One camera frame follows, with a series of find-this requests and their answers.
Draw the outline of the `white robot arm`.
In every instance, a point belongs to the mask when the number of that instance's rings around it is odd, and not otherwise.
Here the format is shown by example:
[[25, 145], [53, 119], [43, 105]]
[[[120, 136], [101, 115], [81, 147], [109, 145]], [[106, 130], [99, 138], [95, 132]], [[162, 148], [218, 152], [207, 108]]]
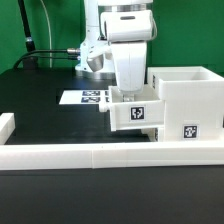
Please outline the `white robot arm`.
[[157, 36], [153, 0], [84, 0], [85, 39], [76, 72], [116, 80], [123, 100], [143, 90], [147, 43]]

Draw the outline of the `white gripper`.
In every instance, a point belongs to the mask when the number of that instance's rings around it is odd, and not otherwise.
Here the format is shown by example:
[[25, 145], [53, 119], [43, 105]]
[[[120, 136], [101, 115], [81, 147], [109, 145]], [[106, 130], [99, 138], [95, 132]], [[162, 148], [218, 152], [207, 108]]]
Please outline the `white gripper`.
[[144, 85], [147, 42], [154, 39], [152, 11], [103, 12], [100, 19], [106, 42], [89, 51], [87, 64], [96, 72], [103, 68], [105, 57], [112, 58], [123, 101], [133, 102], [133, 94]]

